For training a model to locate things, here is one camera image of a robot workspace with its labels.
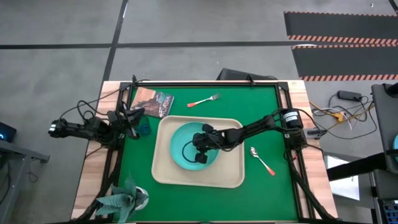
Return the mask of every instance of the blue bowl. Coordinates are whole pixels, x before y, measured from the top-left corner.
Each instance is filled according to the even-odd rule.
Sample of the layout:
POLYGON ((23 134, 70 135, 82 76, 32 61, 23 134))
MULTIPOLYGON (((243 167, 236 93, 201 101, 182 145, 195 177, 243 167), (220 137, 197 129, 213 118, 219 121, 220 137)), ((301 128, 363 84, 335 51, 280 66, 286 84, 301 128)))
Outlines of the blue bowl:
MULTIPOLYGON (((187 170, 202 170, 208 167, 214 160, 217 158, 218 150, 212 149, 207 151, 207 163, 201 164, 198 162, 189 162, 182 156, 182 148, 184 145, 192 141, 193 135, 195 133, 203 133, 201 130, 203 123, 201 122, 191 122, 184 124, 179 127, 173 134, 171 144, 170 144, 170 153, 174 161, 182 168, 187 170)), ((184 155, 187 159, 194 161, 195 155, 197 153, 197 149, 193 146, 192 142, 185 147, 184 155)))

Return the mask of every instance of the wooden table frame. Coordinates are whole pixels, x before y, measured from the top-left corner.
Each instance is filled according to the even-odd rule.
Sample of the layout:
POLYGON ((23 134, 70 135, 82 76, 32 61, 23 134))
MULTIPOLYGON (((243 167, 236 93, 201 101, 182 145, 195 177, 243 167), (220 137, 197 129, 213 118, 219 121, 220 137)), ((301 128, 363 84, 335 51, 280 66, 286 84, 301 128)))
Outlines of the wooden table frame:
MULTIPOLYGON (((214 83, 214 82, 223 82, 223 83, 242 83, 249 81, 143 81, 143 83, 214 83)), ((270 83, 270 82, 287 82, 289 85, 289 93, 290 100, 292 102, 292 106, 294 108, 302 109, 306 111, 308 114, 311 113, 310 105, 308 102, 307 92, 305 90, 304 82, 301 80, 287 80, 287 81, 263 81, 256 80, 256 83, 270 83)), ((113 91, 116 91, 120 88, 120 83, 122 82, 104 82, 100 97, 104 97, 113 91)), ((116 102, 118 100, 119 92, 109 95, 98 102, 98 111, 100 113, 106 113, 109 110, 114 110, 116 107, 116 102)), ((283 107, 287 107, 286 97, 284 97, 284 91, 281 91, 282 96, 282 105, 283 107)), ((302 122, 305 129, 314 128, 314 124, 312 120, 305 115, 303 112, 300 112, 302 122)), ((319 141, 314 139, 307 140, 309 144, 319 146, 319 141)), ((100 144, 97 142, 90 141, 86 150, 86 154, 94 151, 99 148, 100 144)), ((117 152, 114 152, 113 162, 111 163, 111 169, 114 167, 114 159, 116 158, 117 152)), ((323 162, 322 152, 318 149, 314 149, 312 147, 307 147, 302 150, 303 161, 305 164, 305 170, 307 173, 308 183, 311 191, 316 196, 318 201, 324 206, 327 212, 334 217, 337 217, 337 211, 335 207, 335 203, 333 200, 333 196, 331 193, 331 188, 329 185, 328 176, 326 173, 325 163, 323 162)), ((77 189, 75 204, 73 206, 71 218, 79 217, 87 208, 87 206, 95 199, 96 194, 99 192, 101 183, 103 180, 104 173, 104 162, 107 156, 107 149, 100 149, 98 152, 92 154, 88 157, 83 164, 80 183, 77 189)), ((299 166, 297 160, 295 160, 295 165, 297 170, 299 171, 299 166)), ((302 208, 302 213, 304 218, 308 218, 309 212, 307 208, 307 199, 304 196, 301 188, 297 185, 299 195, 300 195, 300 203, 302 208)))

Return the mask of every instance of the spoon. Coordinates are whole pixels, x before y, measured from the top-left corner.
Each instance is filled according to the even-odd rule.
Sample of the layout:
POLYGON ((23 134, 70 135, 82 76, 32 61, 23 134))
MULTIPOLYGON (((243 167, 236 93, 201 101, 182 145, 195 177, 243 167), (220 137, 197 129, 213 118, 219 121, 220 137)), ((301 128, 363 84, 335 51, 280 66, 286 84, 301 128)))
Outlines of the spoon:
POLYGON ((271 175, 275 175, 275 172, 274 172, 271 168, 269 168, 269 167, 267 166, 267 164, 259 157, 259 154, 257 153, 257 150, 256 150, 255 147, 250 147, 250 154, 251 154, 252 156, 258 158, 258 159, 262 162, 262 164, 267 168, 268 172, 269 172, 271 175))

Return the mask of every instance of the black mat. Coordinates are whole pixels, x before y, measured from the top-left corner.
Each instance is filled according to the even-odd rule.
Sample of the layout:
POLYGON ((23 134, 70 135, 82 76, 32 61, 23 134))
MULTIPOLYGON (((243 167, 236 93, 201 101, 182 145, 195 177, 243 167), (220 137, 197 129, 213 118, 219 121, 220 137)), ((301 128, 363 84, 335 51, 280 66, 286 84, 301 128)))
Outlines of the black mat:
POLYGON ((398 43, 398 16, 285 12, 287 35, 293 40, 358 44, 398 43))
POLYGON ((398 79, 396 45, 293 46, 292 52, 305 81, 398 79))

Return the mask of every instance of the concrete floor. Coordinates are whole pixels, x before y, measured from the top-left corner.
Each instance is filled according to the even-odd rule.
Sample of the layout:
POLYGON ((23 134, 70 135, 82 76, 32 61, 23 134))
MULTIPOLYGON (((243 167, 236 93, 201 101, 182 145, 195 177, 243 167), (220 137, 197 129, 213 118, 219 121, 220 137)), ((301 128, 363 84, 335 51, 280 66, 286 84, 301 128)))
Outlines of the concrete floor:
MULTIPOLYGON (((0 0, 1 44, 110 43, 121 0, 0 0)), ((130 0, 119 42, 287 40, 283 11, 390 14, 386 0, 130 0)), ((53 139, 49 124, 77 101, 98 96, 108 49, 0 50, 0 120, 17 128, 16 144, 51 155, 21 192, 11 223, 69 219, 87 141, 53 139)), ((223 67, 298 79, 290 47, 118 49, 110 80, 132 74, 151 80, 214 80, 223 67)), ((309 98, 326 106, 338 90, 369 95, 376 82, 307 83, 309 98)), ((79 122, 76 112, 66 119, 79 122)), ((329 126, 333 120, 317 119, 329 126)), ((372 129, 370 120, 335 132, 355 136, 372 129)), ((338 140, 326 135, 326 151, 363 157, 381 151, 379 133, 338 140)), ((346 221, 370 222, 364 208, 336 202, 346 221)))

